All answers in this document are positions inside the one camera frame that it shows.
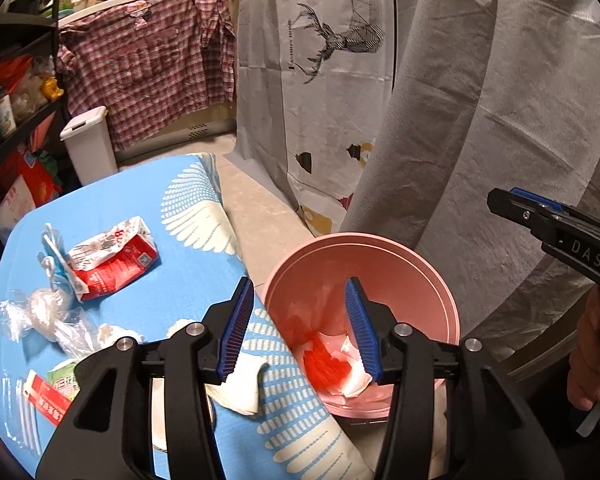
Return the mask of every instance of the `finger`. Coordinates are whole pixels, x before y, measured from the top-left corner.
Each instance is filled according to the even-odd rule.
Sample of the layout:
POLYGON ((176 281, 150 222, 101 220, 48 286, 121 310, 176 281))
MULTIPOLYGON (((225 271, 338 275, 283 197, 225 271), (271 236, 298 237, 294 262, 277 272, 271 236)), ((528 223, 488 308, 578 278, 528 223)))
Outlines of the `finger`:
POLYGON ((578 346, 589 368, 600 374, 600 332, 593 328, 589 316, 578 321, 578 346))
POLYGON ((584 311, 593 329, 600 330, 600 288, 597 285, 591 289, 584 311))
POLYGON ((578 386, 584 390, 590 399, 600 400, 600 374, 589 368, 579 346, 571 352, 569 362, 573 378, 578 386))
POLYGON ((569 375, 567 377, 567 399, 569 399, 571 404, 583 412, 588 412, 591 408, 593 408, 593 400, 590 399, 585 391, 578 386, 578 383, 573 377, 572 370, 569 371, 569 375))

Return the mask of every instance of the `trash can lid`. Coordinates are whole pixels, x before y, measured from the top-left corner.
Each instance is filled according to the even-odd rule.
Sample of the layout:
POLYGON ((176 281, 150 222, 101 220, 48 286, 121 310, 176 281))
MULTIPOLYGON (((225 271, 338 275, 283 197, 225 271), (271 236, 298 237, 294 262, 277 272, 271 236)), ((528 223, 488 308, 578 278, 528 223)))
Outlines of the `trash can lid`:
POLYGON ((60 133, 60 140, 70 139, 81 132, 89 130, 92 126, 102 122, 106 115, 107 108, 98 106, 93 110, 89 110, 88 112, 74 117, 60 133))

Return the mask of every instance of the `red plaid fabric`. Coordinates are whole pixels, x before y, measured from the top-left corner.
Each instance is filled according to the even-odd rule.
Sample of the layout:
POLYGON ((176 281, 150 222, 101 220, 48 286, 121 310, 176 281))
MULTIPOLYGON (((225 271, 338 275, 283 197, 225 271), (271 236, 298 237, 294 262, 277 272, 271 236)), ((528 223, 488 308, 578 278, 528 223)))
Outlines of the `red plaid fabric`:
POLYGON ((59 37, 69 112, 106 106, 117 150, 234 100, 227 0, 139 0, 73 22, 59 37))

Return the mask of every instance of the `pink bucket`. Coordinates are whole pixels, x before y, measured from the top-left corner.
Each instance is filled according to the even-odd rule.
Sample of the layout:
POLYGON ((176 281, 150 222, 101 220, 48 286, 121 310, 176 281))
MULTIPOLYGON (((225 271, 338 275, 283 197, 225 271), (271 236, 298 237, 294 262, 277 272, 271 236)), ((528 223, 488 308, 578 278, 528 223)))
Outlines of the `pink bucket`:
MULTIPOLYGON (((262 297, 292 351, 306 342, 306 329, 325 335, 352 331, 344 308, 344 284, 357 276, 371 301, 387 304, 398 321, 437 341, 458 344, 460 323, 451 292, 422 257, 378 236, 338 233, 311 240, 271 273, 262 297)), ((436 388, 442 384, 436 381, 436 388)), ((319 393, 333 415, 385 418, 392 386, 372 384, 357 398, 319 393)))

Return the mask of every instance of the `blue ironing board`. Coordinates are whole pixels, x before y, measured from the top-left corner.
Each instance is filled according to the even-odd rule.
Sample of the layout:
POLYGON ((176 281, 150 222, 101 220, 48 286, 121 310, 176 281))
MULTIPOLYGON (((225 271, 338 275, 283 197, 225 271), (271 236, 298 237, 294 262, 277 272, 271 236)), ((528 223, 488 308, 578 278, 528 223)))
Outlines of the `blue ironing board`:
MULTIPOLYGON (((72 192, 27 214, 14 229, 0 261, 0 301, 11 299, 13 290, 28 294, 48 286, 36 259, 46 222, 60 230, 70 248, 139 215, 152 232, 159 261, 122 290, 84 307, 96 325, 135 330, 147 341, 163 339, 176 320, 200 320, 209 305, 230 298, 246 274, 221 204, 209 154, 161 158, 72 192)), ((216 441, 228 480, 371 478, 258 298, 243 351, 265 356, 269 367, 260 383, 257 416, 216 404, 216 441)), ((25 379, 30 369, 46 377, 65 359, 58 346, 37 333, 15 343, 0 332, 0 437, 32 476, 40 457, 7 436, 2 378, 25 379)), ((36 417, 44 449, 54 427, 41 414, 36 417)), ((166 453, 155 450, 154 457, 156 474, 168 478, 166 453)))

